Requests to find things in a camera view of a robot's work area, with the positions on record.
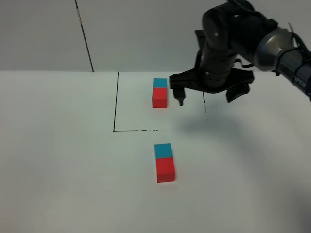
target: blue block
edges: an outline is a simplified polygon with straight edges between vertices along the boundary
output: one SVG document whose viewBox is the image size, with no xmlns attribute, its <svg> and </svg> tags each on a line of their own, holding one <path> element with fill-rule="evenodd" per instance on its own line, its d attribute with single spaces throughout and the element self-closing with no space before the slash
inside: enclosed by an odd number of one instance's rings
<svg viewBox="0 0 311 233">
<path fill-rule="evenodd" d="M 170 143 L 155 144 L 155 159 L 172 158 L 172 148 Z"/>
<path fill-rule="evenodd" d="M 167 79 L 154 78 L 154 88 L 167 88 Z"/>
</svg>

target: red and blue block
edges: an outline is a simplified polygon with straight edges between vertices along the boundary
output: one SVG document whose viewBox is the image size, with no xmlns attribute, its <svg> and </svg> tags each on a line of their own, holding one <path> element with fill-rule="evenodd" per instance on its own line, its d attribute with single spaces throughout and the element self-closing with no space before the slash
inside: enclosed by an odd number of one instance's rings
<svg viewBox="0 0 311 233">
<path fill-rule="evenodd" d="M 167 108 L 167 79 L 154 78 L 152 107 Z"/>
<path fill-rule="evenodd" d="M 170 143 L 155 144 L 157 182 L 175 181 L 175 166 Z"/>
</svg>

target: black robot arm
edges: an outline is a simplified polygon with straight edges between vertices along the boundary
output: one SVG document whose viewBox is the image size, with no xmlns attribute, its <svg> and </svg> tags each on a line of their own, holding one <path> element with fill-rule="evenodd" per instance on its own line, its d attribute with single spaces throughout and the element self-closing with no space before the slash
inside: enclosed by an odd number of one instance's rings
<svg viewBox="0 0 311 233">
<path fill-rule="evenodd" d="M 228 0 L 203 15 L 203 30 L 195 31 L 199 51 L 193 69 L 170 77 L 170 87 L 180 105 L 185 89 L 207 93 L 227 91 L 228 102 L 250 91 L 252 71 L 233 68 L 256 66 L 262 71 L 282 74 L 309 98 L 311 97 L 311 55 L 301 38 L 278 27 L 273 19 L 256 12 L 245 0 Z"/>
</svg>

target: red block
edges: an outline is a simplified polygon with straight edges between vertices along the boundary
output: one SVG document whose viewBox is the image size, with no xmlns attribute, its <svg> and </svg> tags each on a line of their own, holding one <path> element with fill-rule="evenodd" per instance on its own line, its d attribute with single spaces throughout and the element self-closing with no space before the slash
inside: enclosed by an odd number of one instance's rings
<svg viewBox="0 0 311 233">
<path fill-rule="evenodd" d="M 175 167 L 173 158 L 156 159 L 157 182 L 168 182 L 175 180 Z"/>
<path fill-rule="evenodd" d="M 167 88 L 154 88 L 152 92 L 152 107 L 167 108 Z"/>
</svg>

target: stacked blocks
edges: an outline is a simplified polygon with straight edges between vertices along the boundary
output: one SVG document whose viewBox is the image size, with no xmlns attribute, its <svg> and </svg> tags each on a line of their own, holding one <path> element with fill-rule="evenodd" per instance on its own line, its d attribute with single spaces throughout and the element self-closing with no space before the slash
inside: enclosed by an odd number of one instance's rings
<svg viewBox="0 0 311 233">
<path fill-rule="evenodd" d="M 170 143 L 155 144 L 155 164 L 158 183 L 175 180 L 175 167 Z"/>
<path fill-rule="evenodd" d="M 167 108 L 167 79 L 154 79 L 152 107 Z"/>
</svg>

